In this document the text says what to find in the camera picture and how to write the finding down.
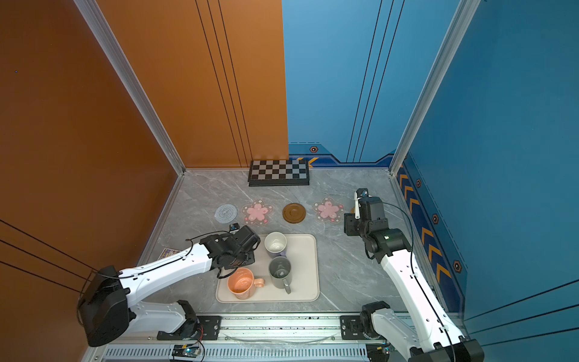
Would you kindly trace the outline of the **orange pink mug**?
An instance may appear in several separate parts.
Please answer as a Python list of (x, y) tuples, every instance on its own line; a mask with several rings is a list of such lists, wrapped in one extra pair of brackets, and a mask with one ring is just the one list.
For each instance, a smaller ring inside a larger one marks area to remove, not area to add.
[(265, 286), (263, 278), (256, 278), (248, 268), (239, 268), (227, 280), (227, 288), (238, 300), (248, 300), (258, 288)]

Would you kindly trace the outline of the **light blue woven coaster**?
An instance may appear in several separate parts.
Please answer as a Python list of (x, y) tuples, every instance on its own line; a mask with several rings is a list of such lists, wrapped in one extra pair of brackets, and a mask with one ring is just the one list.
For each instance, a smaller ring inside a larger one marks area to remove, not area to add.
[(216, 221), (220, 224), (231, 224), (238, 216), (238, 209), (235, 205), (224, 204), (220, 205), (214, 214)]

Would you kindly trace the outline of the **pink flower coaster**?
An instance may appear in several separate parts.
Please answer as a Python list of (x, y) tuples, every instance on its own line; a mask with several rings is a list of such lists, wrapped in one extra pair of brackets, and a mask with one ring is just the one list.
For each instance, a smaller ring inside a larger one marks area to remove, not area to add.
[(314, 203), (313, 210), (316, 213), (316, 220), (321, 223), (340, 223), (344, 214), (344, 206), (330, 197)]
[(268, 225), (274, 208), (263, 200), (254, 201), (251, 205), (246, 205), (241, 209), (244, 216), (244, 223), (249, 226)]

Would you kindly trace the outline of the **grey mug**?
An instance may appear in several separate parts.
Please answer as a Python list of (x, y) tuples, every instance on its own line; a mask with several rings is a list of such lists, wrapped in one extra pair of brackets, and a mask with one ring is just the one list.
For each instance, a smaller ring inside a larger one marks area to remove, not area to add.
[(278, 256), (271, 260), (268, 266), (268, 273), (273, 285), (287, 294), (292, 293), (292, 266), (285, 256)]

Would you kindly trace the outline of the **brown wooden round coaster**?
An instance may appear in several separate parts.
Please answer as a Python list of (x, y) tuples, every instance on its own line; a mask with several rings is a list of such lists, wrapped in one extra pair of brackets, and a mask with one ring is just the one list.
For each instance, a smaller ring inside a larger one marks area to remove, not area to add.
[(306, 215), (305, 207), (297, 203), (288, 204), (283, 208), (283, 219), (288, 223), (301, 223)]

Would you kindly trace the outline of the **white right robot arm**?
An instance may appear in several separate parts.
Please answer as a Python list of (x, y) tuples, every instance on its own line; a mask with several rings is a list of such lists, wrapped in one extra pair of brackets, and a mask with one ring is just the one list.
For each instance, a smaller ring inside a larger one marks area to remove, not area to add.
[(429, 288), (401, 230), (388, 228), (386, 219), (364, 222), (354, 214), (345, 214), (344, 224), (346, 235), (361, 237), (392, 280), (413, 322), (409, 327), (387, 303), (370, 303), (360, 313), (366, 333), (385, 338), (407, 361), (484, 360), (479, 342), (461, 332)]

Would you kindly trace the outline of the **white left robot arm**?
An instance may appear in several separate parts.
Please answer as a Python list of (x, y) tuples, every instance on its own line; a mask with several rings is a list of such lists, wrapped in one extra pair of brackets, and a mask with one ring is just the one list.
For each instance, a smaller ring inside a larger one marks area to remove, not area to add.
[(191, 304), (145, 303), (145, 299), (194, 275), (217, 271), (224, 279), (255, 262), (261, 238), (250, 227), (209, 232), (190, 238), (190, 247), (173, 256), (121, 271), (96, 272), (80, 297), (77, 314), (90, 347), (101, 347), (124, 334), (155, 332), (159, 340), (200, 339), (202, 325)]

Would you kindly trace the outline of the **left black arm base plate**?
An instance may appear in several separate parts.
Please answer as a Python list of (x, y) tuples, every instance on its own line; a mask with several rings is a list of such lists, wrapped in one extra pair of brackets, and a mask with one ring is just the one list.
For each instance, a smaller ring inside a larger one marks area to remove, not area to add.
[(218, 339), (222, 318), (220, 316), (201, 316), (187, 319), (174, 332), (159, 331), (159, 341), (215, 341)]

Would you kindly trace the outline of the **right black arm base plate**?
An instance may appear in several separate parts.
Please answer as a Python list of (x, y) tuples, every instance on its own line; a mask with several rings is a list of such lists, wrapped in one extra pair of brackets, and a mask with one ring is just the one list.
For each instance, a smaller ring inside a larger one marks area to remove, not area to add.
[(340, 332), (343, 340), (370, 340), (369, 321), (360, 315), (341, 315), (339, 317)]

